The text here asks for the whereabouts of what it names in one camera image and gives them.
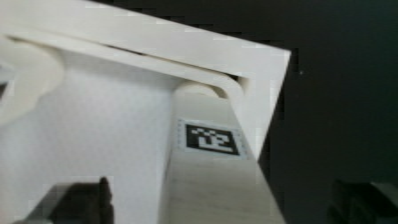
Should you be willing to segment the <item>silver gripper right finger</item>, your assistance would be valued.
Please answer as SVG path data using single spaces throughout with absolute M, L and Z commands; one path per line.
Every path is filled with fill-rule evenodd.
M 398 224 L 398 184 L 336 180 L 327 224 Z

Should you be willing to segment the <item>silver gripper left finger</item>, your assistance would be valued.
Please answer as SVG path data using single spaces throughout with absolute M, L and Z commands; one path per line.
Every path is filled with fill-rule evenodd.
M 14 224 L 113 224 L 110 183 L 57 184 L 26 217 Z

